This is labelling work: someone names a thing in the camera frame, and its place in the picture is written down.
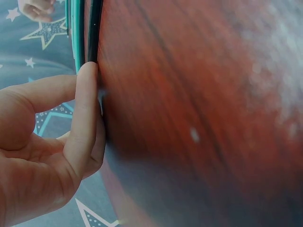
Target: dark wood streak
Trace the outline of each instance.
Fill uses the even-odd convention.
[[[103,10],[101,172],[122,224],[303,226],[302,3],[105,0]]]
[[[190,85],[187,84],[186,80],[184,80],[185,78],[185,75],[183,73],[181,73],[181,71],[178,69],[178,65],[174,62],[174,58],[172,56],[172,54],[169,52],[169,50],[167,49],[167,46],[164,42],[164,40],[162,39],[162,37],[160,36],[159,32],[157,31],[157,28],[154,26],[154,24],[150,21],[150,19],[148,18],[146,12],[144,11],[144,9],[141,7],[141,5],[138,3],[138,0],[135,0],[134,1],[136,3],[136,6],[138,7],[138,9],[140,10],[140,12],[142,13],[142,16],[143,18],[145,19],[148,27],[150,28],[151,32],[154,34],[154,36],[156,37],[156,39],[158,40],[159,42],[159,45],[163,51],[163,53],[165,54],[166,56],[166,59],[169,63],[169,65],[171,66],[173,72],[175,73],[176,76],[178,76],[178,79],[181,81],[181,83],[183,85],[185,85],[185,87],[188,87],[190,88]],[[195,111],[197,113],[199,113],[199,116],[200,116],[200,120],[202,122],[202,124],[204,125],[204,128],[210,138],[210,140],[212,141],[212,144],[213,144],[213,147],[218,155],[218,158],[221,162],[222,165],[224,165],[225,167],[226,166],[226,163],[225,163],[225,160],[224,160],[224,157],[223,157],[223,154],[221,152],[221,147],[220,147],[220,144],[216,138],[216,135],[215,133],[213,132],[212,130],[212,127],[210,126],[207,118],[205,117],[205,115],[203,114],[203,112],[200,110],[200,108],[197,106],[195,100],[196,100],[196,97],[192,97],[189,95],[189,101],[191,103],[191,105],[194,107]]]

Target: white star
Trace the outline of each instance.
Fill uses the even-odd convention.
[[[85,226],[91,226],[89,222],[92,221],[92,219],[91,218],[88,219],[88,217],[90,217],[90,216],[94,217],[96,220],[103,223],[107,227],[116,227],[117,225],[119,225],[118,220],[114,221],[113,223],[109,223],[108,221],[106,221],[105,219],[100,217],[98,214],[93,212],[91,209],[89,209],[87,206],[85,206],[82,202],[80,202],[77,199],[75,199],[75,200],[78,205],[78,208],[79,208],[79,211],[80,211],[80,214],[84,221]]]
[[[27,63],[27,66],[34,68],[35,63],[33,62],[33,58],[25,59],[25,62]]]
[[[14,8],[13,10],[9,9],[9,14],[7,15],[6,19],[10,19],[11,22],[13,22],[14,19],[19,16],[20,13],[18,12],[18,8]]]

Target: blue star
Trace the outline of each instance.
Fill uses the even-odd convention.
[[[52,42],[56,35],[66,35],[65,17],[56,20],[52,23],[41,23],[39,22],[39,28],[21,38],[20,40],[36,39],[41,38],[42,50]]]
[[[37,134],[38,136],[43,136],[43,133],[52,117],[62,117],[62,118],[71,119],[72,113],[73,113],[73,108],[67,103],[62,103],[61,105],[51,110],[42,113],[37,113],[34,133]]]

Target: star pattern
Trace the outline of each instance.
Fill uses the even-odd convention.
[[[18,12],[18,7],[14,9],[8,9],[9,14],[7,15],[6,19],[10,19],[11,22],[15,20],[16,17],[19,17],[21,14]]]
[[[47,125],[52,117],[62,117],[71,119],[73,113],[73,108],[67,103],[62,103],[61,105],[36,114],[36,125],[34,133],[38,136],[43,136],[44,131],[47,129]]]
[[[9,61],[6,62],[6,60],[0,61],[0,72],[9,73],[9,75],[12,75],[9,82],[7,81],[7,76],[0,77],[1,82],[4,81],[4,83],[0,83],[0,87],[6,87],[13,84],[20,84],[24,83],[24,79],[29,82],[33,81],[31,78],[25,77],[20,73],[24,69],[27,69],[30,72],[30,74],[35,78],[42,78],[44,75],[44,70],[48,69],[49,66],[52,66],[51,61],[48,61],[45,63],[46,54],[51,57],[49,54],[59,54],[65,51],[65,49],[69,46],[69,41],[66,39],[66,37],[57,35],[66,35],[66,20],[64,17],[64,1],[65,0],[56,0],[56,15],[59,15],[59,20],[56,20],[52,23],[38,23],[31,21],[27,19],[20,10],[18,9],[18,3],[17,0],[11,1],[11,0],[4,0],[3,6],[6,6],[2,8],[2,20],[5,22],[5,26],[3,26],[3,34],[6,34],[9,38],[4,40],[3,46],[7,47],[8,52],[10,53],[10,48],[13,45],[14,51],[16,50],[16,53],[13,53],[11,57],[16,56],[24,56],[21,58],[21,65],[19,66],[19,60],[11,59],[9,58]],[[42,50],[45,50],[46,48],[52,49],[52,53],[46,53]],[[62,64],[65,65],[66,62],[70,61],[72,62],[72,55],[69,54],[64,57],[59,57],[58,60],[61,61]],[[14,64],[11,64],[11,60],[16,60],[18,63],[18,67],[20,69],[14,70]],[[73,115],[73,107],[69,103],[63,103],[53,109],[50,109],[45,112],[37,113],[35,115],[35,128],[34,133],[41,136],[41,137],[56,137],[59,134],[63,134],[66,131],[70,129],[71,119]],[[95,201],[95,197],[90,198],[91,202]],[[109,223],[105,219],[103,219],[101,216],[107,217],[106,215],[108,212],[102,213],[101,216],[97,215],[84,205],[81,206],[80,203],[78,206],[75,204],[73,207],[66,207],[66,210],[68,210],[68,216],[65,218],[70,219],[70,225],[67,226],[86,226],[86,227],[116,227],[119,226],[118,221],[115,221],[113,223]],[[86,218],[84,220],[85,225],[82,223],[81,217]],[[114,217],[114,213],[110,211],[110,216]],[[55,220],[57,226],[63,226],[61,223],[64,222],[64,220],[61,220],[60,215]],[[52,226],[53,223],[50,225],[46,224],[45,222],[38,222],[38,226]]]
[[[119,226],[119,221],[116,220],[113,223],[109,223],[98,214],[93,212],[87,206],[85,206],[82,202],[75,199],[77,206],[79,208],[80,214],[84,221],[85,227],[116,227]]]
[[[56,20],[52,23],[41,23],[39,22],[39,28],[24,36],[20,40],[36,39],[40,38],[42,43],[42,50],[45,50],[52,40],[57,35],[66,35],[65,17]]]
[[[33,58],[25,59],[25,62],[27,63],[27,66],[34,68],[35,63],[33,62]]]

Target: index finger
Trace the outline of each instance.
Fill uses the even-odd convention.
[[[71,132],[63,154],[78,179],[82,179],[96,140],[97,64],[84,64],[77,76]]]

